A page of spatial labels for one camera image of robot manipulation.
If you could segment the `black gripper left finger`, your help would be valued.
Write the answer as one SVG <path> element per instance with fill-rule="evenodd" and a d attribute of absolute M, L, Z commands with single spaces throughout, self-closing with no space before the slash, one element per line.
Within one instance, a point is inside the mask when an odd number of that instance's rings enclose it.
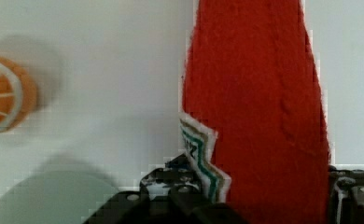
<path fill-rule="evenodd" d="M 83 224 L 249 224 L 224 203 L 203 195 L 203 184 L 180 155 L 144 176 L 138 191 L 112 196 Z"/>

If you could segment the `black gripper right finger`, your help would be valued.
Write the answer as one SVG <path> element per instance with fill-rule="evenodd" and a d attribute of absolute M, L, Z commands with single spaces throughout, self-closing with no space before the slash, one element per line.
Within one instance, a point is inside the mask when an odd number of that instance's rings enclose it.
<path fill-rule="evenodd" d="M 328 224 L 364 224 L 364 170 L 330 165 Z"/>

